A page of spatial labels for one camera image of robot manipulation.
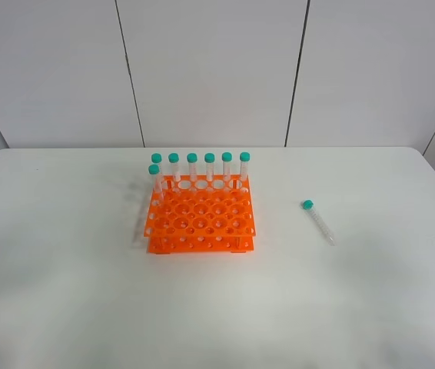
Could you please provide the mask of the test tube with green cap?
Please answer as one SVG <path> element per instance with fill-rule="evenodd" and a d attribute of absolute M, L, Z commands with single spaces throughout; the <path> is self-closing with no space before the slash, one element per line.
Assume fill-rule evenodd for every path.
<path fill-rule="evenodd" d="M 317 211 L 317 208 L 314 205 L 314 202 L 310 199 L 307 199 L 301 203 L 301 206 L 303 210 L 308 213 L 312 221 L 316 224 L 317 228 L 323 235 L 324 239 L 328 242 L 328 244 L 335 246 L 336 241 L 334 239 L 334 233 L 327 226 L 324 219 L 320 216 L 319 212 Z"/>

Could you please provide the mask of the row tube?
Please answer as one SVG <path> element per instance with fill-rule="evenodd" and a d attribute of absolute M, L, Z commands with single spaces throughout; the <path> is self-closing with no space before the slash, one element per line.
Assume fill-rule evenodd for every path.
<path fill-rule="evenodd" d="M 151 162 L 154 165 L 158 166 L 158 169 L 159 169 L 159 174 L 158 174 L 159 175 L 159 179 L 161 181 L 163 181 L 164 180 L 164 175 L 163 175 L 163 170 L 162 170 L 162 156 L 161 156 L 161 154 L 160 153 L 153 153 L 151 155 Z"/>
<path fill-rule="evenodd" d="M 214 162 L 215 156 L 213 153 L 206 153 L 204 155 L 204 162 L 206 165 L 206 180 L 212 182 L 214 180 Z"/>
<path fill-rule="evenodd" d="M 243 151 L 240 153 L 240 180 L 246 181 L 248 178 L 248 167 L 251 159 L 250 153 Z"/>
<path fill-rule="evenodd" d="M 181 180 L 180 168 L 179 168 L 179 155 L 176 152 L 170 153 L 168 156 L 169 163 L 171 165 L 171 172 L 174 182 Z"/>
<path fill-rule="evenodd" d="M 191 152 L 187 155 L 189 176 L 191 182 L 196 182 L 196 180 L 198 179 L 197 161 L 198 161 L 198 156 L 194 152 Z"/>
<path fill-rule="evenodd" d="M 222 153 L 222 171 L 223 171 L 223 179 L 224 181 L 231 180 L 231 162 L 232 162 L 232 153 L 226 151 Z"/>

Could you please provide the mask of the orange test tube rack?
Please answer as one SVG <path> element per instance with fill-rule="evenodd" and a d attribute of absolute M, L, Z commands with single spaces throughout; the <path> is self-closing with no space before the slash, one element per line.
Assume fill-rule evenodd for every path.
<path fill-rule="evenodd" d="M 254 250 L 256 230 L 249 180 L 199 175 L 192 182 L 182 175 L 175 182 L 165 175 L 162 190 L 151 194 L 144 236 L 152 254 L 246 253 Z"/>

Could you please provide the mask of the front-left racked test tube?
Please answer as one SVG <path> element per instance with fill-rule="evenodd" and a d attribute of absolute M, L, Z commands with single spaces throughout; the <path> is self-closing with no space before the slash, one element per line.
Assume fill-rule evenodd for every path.
<path fill-rule="evenodd" d="M 148 167 L 148 172 L 153 181 L 152 201 L 156 205 L 160 205 L 164 202 L 163 176 L 161 169 L 159 165 L 151 164 Z"/>

